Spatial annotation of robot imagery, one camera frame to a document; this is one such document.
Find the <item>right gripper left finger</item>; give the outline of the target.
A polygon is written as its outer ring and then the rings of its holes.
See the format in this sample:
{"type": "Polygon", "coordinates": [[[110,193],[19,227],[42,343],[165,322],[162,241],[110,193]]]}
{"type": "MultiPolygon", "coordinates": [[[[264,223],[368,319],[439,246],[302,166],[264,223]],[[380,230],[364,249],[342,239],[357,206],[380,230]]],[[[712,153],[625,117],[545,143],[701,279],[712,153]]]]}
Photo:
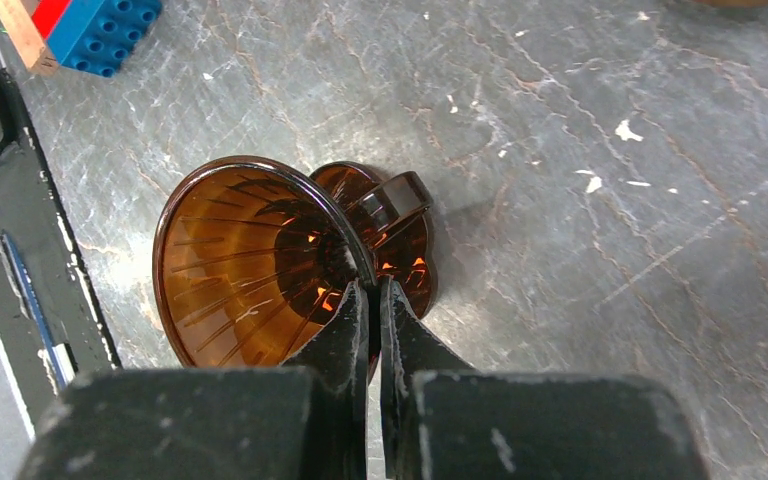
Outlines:
{"type": "Polygon", "coordinates": [[[303,467],[306,478],[366,477],[369,317],[366,291],[352,280],[332,319],[285,362],[303,367],[312,377],[303,467]]]}

